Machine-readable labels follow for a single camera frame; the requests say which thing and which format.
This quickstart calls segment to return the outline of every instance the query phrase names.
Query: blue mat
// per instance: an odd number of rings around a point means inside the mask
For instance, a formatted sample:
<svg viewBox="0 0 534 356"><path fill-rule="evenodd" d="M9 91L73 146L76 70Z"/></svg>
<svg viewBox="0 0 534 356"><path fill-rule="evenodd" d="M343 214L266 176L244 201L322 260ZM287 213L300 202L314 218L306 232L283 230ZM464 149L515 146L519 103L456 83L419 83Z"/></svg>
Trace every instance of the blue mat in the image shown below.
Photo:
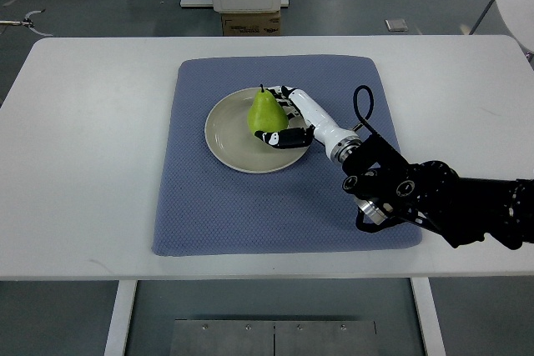
<svg viewBox="0 0 534 356"><path fill-rule="evenodd" d="M276 173L240 173L209 151L204 124L211 108L243 88L287 85L305 90L342 127L355 126L352 95L375 95L371 124L398 148L375 64L369 58L304 55L189 60L179 69L159 190L152 250L158 255L336 252L408 248L421 241L411 224L380 233L355 227L357 207L345 174L314 142ZM361 110L366 110L362 94ZM367 132L362 129L361 137Z"/></svg>

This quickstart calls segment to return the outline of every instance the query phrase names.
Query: ceramic plate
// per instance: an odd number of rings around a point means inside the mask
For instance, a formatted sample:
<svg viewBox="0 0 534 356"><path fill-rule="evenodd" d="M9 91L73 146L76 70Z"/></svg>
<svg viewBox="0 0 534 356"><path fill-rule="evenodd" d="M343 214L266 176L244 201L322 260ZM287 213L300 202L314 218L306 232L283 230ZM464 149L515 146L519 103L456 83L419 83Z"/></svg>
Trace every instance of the ceramic plate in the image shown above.
<svg viewBox="0 0 534 356"><path fill-rule="evenodd" d="M209 150L222 163L244 173L271 173L288 167L308 148L275 149L253 136L247 114L259 88L247 88L223 98L206 119L204 134ZM304 119L292 118L290 128L305 127Z"/></svg>

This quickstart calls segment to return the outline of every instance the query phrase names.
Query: wire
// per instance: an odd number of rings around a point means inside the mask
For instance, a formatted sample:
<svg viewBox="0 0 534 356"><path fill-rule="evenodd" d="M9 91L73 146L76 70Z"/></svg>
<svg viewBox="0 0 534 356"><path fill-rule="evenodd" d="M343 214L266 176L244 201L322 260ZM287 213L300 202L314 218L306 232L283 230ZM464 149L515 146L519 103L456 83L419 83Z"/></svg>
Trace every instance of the wire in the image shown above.
<svg viewBox="0 0 534 356"><path fill-rule="evenodd" d="M367 111L367 114L365 117L363 117L360 113L360 109L358 107L358 94L360 91L365 90L367 92L367 95L369 96L369 110ZM354 104L354 112L356 113L356 117L360 120L360 123L366 127L371 133L378 135L378 132L369 124L367 120L369 120L370 116L373 113L373 109L375 108L375 98L373 97L373 91L367 86L367 85L360 85L356 90L354 91L354 96L352 97L352 103Z"/></svg>

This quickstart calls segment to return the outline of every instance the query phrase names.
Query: cardboard box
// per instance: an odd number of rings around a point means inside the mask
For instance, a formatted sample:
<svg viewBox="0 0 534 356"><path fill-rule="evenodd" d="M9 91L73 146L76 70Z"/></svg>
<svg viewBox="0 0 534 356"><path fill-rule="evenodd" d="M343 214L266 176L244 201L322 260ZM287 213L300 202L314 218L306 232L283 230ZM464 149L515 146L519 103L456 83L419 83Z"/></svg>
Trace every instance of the cardboard box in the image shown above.
<svg viewBox="0 0 534 356"><path fill-rule="evenodd" d="M226 37L273 37L280 35L280 10L274 13L221 13Z"/></svg>

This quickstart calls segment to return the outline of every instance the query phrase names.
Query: pear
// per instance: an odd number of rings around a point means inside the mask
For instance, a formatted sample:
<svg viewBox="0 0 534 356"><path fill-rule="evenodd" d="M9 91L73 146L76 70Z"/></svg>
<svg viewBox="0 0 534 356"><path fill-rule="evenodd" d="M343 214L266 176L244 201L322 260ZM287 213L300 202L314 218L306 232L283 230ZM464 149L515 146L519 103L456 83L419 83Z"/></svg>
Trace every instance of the pear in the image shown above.
<svg viewBox="0 0 534 356"><path fill-rule="evenodd" d="M274 133L286 129L289 120L284 109L276 102L275 96L262 85L250 107L247 123L254 135L256 131Z"/></svg>

